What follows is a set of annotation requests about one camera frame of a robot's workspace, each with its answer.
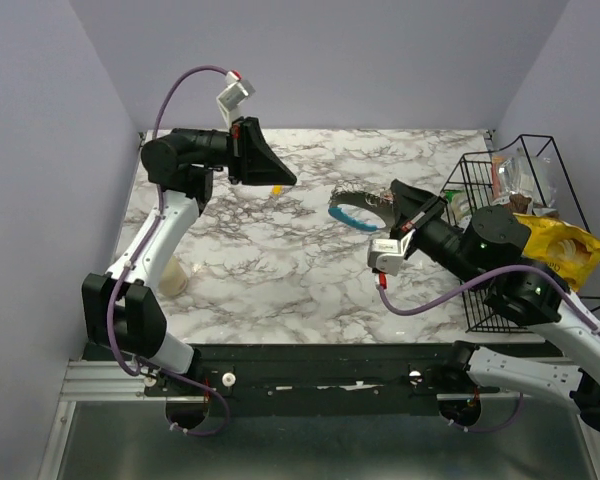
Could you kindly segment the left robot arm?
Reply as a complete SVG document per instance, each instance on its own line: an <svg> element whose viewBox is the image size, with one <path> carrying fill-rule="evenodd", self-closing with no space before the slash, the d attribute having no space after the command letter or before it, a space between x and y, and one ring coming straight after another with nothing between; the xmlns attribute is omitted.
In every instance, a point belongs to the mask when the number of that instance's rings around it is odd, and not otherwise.
<svg viewBox="0 0 600 480"><path fill-rule="evenodd" d="M81 287L89 339L116 358L128 353L163 370L181 395L202 380L192 364L195 350L167 331L154 291L187 230L209 203L214 175L231 184L293 186L296 176L266 143L255 117L240 117L227 130L177 128L148 141L141 164L158 200L120 258L103 274L89 274Z"/></svg>

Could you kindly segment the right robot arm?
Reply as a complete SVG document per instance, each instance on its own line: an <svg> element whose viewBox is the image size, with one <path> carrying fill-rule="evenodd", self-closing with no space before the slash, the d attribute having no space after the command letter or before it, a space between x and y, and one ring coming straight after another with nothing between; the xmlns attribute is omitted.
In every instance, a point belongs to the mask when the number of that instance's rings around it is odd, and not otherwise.
<svg viewBox="0 0 600 480"><path fill-rule="evenodd" d="M459 293L484 290L495 314L548 340L572 362L535 363L457 341L448 359L429 371L431 383L445 392L493 387L543 398L600 432L600 320L550 267L524 256L530 229L502 206L476 210L460 229L444 221L443 197L399 180L390 191L390 237L403 257L425 253L462 280Z"/></svg>

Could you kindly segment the grey curved keyring holder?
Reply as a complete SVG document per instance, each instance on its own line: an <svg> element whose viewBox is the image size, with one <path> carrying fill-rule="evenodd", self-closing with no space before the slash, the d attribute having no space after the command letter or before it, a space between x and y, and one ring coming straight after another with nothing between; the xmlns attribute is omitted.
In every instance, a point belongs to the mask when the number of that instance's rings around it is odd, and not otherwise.
<svg viewBox="0 0 600 480"><path fill-rule="evenodd" d="M341 183L332 189L328 208L330 206L339 206L345 213L349 215L351 214L344 210L345 207L355 207L361 209L375 215L382 221L382 226L377 225L381 227L380 231L390 230L394 223L392 204L381 205L379 203L379 195L385 191L389 190L371 192L368 188L365 188L361 184L352 184L351 182Z"/></svg>

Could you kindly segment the blue key tag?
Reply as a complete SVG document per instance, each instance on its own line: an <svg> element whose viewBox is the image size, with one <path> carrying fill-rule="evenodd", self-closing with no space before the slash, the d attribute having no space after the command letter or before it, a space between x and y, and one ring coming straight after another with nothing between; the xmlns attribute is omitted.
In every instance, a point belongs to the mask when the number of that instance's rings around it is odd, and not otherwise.
<svg viewBox="0 0 600 480"><path fill-rule="evenodd" d="M330 206L328 208L328 214L338 222L361 232L372 233L381 230L381 227L377 225L368 224L352 217L345 213L339 206Z"/></svg>

